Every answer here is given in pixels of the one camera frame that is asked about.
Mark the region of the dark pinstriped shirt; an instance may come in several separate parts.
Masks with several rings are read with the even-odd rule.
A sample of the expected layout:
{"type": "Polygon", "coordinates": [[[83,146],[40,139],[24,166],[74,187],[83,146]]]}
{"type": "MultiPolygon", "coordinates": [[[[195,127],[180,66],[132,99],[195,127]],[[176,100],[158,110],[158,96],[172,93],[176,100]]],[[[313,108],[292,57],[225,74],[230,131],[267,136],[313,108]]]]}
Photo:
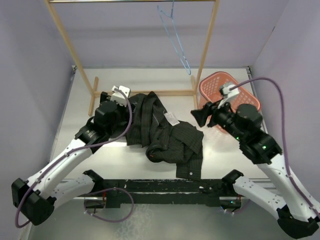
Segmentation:
{"type": "Polygon", "coordinates": [[[204,133],[189,122],[168,120],[166,108],[153,91],[134,95],[129,102],[132,122],[125,135],[127,144],[145,148],[153,163],[175,164],[177,178],[199,181],[204,133]]]}

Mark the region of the light blue wire hanger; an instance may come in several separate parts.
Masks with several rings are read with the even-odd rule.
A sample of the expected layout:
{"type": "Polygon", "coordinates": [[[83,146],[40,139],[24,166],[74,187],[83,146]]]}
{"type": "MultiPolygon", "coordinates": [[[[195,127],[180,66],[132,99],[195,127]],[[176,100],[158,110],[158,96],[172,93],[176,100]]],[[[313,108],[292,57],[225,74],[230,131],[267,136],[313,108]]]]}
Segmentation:
{"type": "Polygon", "coordinates": [[[163,25],[164,31],[173,47],[175,54],[177,55],[182,67],[186,73],[190,76],[192,73],[189,61],[186,57],[183,44],[181,42],[177,25],[174,17],[175,13],[175,0],[170,0],[170,9],[166,11],[161,5],[157,5],[157,13],[163,25]]]}

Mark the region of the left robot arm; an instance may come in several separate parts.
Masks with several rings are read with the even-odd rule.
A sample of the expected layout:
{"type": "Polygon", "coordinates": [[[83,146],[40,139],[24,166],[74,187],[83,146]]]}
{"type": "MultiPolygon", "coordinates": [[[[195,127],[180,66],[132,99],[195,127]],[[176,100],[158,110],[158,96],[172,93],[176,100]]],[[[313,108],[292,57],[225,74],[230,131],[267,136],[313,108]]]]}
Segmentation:
{"type": "Polygon", "coordinates": [[[42,224],[55,209],[75,197],[98,196],[118,189],[107,187],[105,180],[93,170],[86,170],[67,183],[62,180],[102,146],[119,140],[128,132],[133,119],[129,95],[130,89],[124,86],[115,86],[112,95],[102,92],[94,116],[80,128],[69,145],[37,173],[12,183],[16,228],[21,229],[29,223],[42,224]]]}

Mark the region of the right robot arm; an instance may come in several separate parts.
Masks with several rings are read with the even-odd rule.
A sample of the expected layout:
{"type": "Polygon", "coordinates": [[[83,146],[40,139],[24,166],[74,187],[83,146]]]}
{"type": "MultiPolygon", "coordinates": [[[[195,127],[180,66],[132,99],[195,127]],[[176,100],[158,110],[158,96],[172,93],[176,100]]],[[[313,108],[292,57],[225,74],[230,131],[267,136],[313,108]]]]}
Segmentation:
{"type": "Polygon", "coordinates": [[[241,104],[233,111],[228,102],[221,107],[207,102],[202,109],[190,112],[200,127],[216,125],[239,142],[239,149],[269,178],[279,194],[252,182],[238,170],[222,178],[222,190],[228,196],[242,195],[269,212],[280,228],[294,239],[312,236],[319,228],[320,218],[315,210],[320,204],[311,195],[303,198],[305,190],[297,190],[296,179],[286,167],[282,149],[275,139],[261,130],[262,115],[251,104],[241,104]]]}

